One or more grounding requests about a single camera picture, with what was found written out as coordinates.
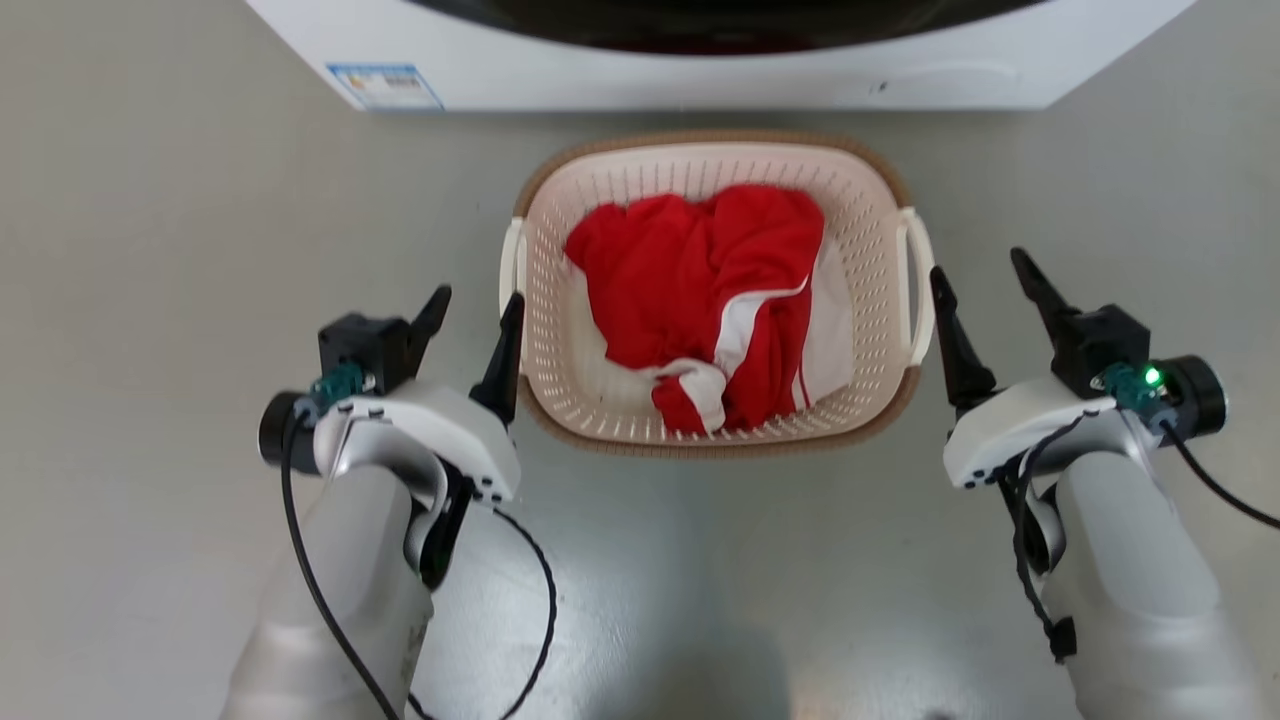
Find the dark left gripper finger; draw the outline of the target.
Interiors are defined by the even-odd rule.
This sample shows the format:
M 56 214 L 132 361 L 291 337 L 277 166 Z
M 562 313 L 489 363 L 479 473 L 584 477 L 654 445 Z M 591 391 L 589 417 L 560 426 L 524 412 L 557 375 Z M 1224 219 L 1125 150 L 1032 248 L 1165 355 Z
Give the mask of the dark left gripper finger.
M 500 314 L 500 333 L 486 370 L 468 392 L 468 398 L 495 415 L 503 427 L 511 425 L 517 409 L 524 316 L 524 295 L 513 292 Z
M 451 286 L 440 284 L 411 322 L 348 313 L 321 328 L 317 392 L 324 397 L 385 396 L 413 379 L 451 300 Z

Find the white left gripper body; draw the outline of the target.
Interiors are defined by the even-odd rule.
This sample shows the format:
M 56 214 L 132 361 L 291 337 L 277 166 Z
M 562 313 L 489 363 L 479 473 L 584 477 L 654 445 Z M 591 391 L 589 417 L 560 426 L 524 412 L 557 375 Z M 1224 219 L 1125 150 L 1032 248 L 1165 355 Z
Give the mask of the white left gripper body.
M 467 395 L 435 380 L 407 380 L 387 396 L 282 392 L 259 421 L 259 455 L 316 477 L 434 457 L 470 482 L 479 502 L 497 505 L 522 480 L 509 436 L 515 406 L 515 389 L 493 383 Z

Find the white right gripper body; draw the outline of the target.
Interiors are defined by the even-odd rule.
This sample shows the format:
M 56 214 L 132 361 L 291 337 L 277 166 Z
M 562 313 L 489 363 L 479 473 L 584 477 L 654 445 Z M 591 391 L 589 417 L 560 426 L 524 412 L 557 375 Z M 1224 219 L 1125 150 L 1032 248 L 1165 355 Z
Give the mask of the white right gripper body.
M 1080 398 L 1048 375 L 1025 380 L 963 414 L 943 447 L 952 486 L 1014 480 L 1023 471 L 1061 471 L 1089 452 L 1121 454 L 1149 465 L 1149 455 L 1178 441 L 1219 433 L 1229 418 L 1217 373 L 1196 355 L 1114 364 Z

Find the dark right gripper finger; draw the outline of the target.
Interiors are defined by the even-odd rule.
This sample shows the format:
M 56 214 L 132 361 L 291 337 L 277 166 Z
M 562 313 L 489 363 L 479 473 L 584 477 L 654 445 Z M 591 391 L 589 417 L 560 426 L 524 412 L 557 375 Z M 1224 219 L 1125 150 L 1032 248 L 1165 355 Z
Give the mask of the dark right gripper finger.
M 1138 368 L 1149 361 L 1151 332 L 1129 313 L 1115 304 L 1082 311 L 1064 299 L 1025 249 L 1012 249 L 1010 259 L 1050 337 L 1050 370 L 1076 397 L 1102 396 L 1102 378 L 1114 365 Z
M 929 282 L 947 401 L 956 416 L 964 416 L 997 395 L 997 382 L 968 338 L 945 269 L 933 266 Z

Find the cream plastic laundry basket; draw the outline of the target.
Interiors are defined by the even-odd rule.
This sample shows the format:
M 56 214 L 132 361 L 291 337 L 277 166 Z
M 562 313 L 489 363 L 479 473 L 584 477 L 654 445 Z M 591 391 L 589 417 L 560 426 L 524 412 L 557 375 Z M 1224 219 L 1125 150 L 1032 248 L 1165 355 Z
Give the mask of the cream plastic laundry basket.
M 605 360 L 585 284 L 564 256 L 593 209 L 663 193 L 708 199 L 732 184 L 808 193 L 823 250 L 852 304 L 852 379 L 812 407 L 751 430 L 667 430 L 645 380 Z M 582 143 L 524 186 L 506 232 L 499 299 L 526 301 L 520 397 L 557 439 L 600 454 L 726 460 L 840 448 L 869 439 L 910 404 L 936 328 L 931 238 L 899 173 L 847 136 L 686 129 Z

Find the red and white garment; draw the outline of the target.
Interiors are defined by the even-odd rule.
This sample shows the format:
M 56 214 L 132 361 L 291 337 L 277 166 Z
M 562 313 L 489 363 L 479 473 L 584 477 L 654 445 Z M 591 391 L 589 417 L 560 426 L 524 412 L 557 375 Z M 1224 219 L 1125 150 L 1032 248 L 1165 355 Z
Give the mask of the red and white garment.
M 591 210 L 564 255 L 605 357 L 652 383 L 669 432 L 753 430 L 854 380 L 852 301 L 805 192 L 736 184 Z

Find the blue energy label sticker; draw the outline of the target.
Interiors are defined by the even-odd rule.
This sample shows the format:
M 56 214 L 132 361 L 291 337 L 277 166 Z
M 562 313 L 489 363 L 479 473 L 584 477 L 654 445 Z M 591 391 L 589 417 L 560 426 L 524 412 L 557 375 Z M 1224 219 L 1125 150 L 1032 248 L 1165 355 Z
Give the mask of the blue energy label sticker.
M 330 76 L 365 111 L 444 111 L 413 64 L 328 64 Z

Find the white washing machine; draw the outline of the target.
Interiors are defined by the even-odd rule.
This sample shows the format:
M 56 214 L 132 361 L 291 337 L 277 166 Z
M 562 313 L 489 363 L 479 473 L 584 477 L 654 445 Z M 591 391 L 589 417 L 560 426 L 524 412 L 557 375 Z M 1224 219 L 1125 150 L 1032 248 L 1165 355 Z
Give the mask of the white washing machine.
M 358 111 L 328 64 L 413 64 L 444 111 L 456 113 L 1032 111 L 1080 87 L 1194 0 L 1046 0 L 910 38 L 756 56 L 575 47 L 406 0 L 244 3 Z

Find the dark washing machine door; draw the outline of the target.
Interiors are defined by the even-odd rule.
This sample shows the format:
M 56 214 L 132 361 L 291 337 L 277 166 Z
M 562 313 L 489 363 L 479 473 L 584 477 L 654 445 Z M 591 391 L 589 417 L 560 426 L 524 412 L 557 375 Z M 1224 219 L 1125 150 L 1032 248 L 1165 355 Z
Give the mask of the dark washing machine door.
M 672 56 L 805 53 L 1001 18 L 1046 0 L 406 0 L 577 47 Z

